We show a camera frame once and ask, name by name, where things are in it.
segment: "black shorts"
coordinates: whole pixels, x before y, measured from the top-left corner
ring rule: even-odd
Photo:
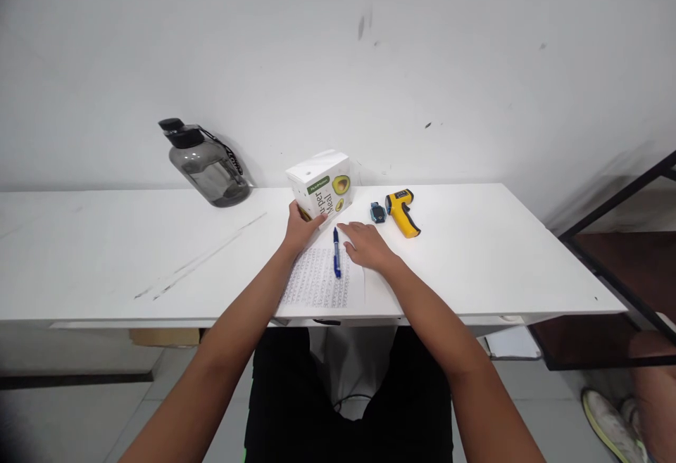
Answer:
[[[244,439],[246,463],[450,462],[451,391],[407,326],[397,329],[389,369],[363,418],[335,412],[304,328],[269,328],[253,355]]]

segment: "forearm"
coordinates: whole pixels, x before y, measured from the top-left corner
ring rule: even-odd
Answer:
[[[122,462],[200,462],[275,314],[296,257],[283,245],[218,318]]]
[[[449,380],[491,362],[471,331],[399,257],[382,269],[406,318]]]
[[[283,245],[202,340],[194,362],[230,374],[244,369],[279,305],[296,258]]]
[[[420,340],[444,370],[469,462],[543,462],[495,367],[453,310],[399,258],[382,270]]]

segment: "brown shelf board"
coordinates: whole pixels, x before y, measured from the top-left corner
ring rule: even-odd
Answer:
[[[676,232],[578,234],[574,240],[653,311],[676,323]]]
[[[529,327],[550,370],[626,366],[638,330],[621,314],[564,315]]]

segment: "person's right hand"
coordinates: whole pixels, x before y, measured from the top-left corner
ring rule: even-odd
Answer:
[[[338,228],[352,241],[352,243],[346,241],[344,245],[347,255],[355,264],[379,272],[397,259],[374,225],[350,222],[338,224]]]

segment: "yellow infrared thermometer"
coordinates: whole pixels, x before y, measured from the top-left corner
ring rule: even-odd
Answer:
[[[385,209],[387,214],[391,215],[399,229],[406,238],[415,238],[420,234],[420,230],[413,223],[409,215],[411,209],[408,207],[413,202],[413,192],[404,189],[385,197]]]

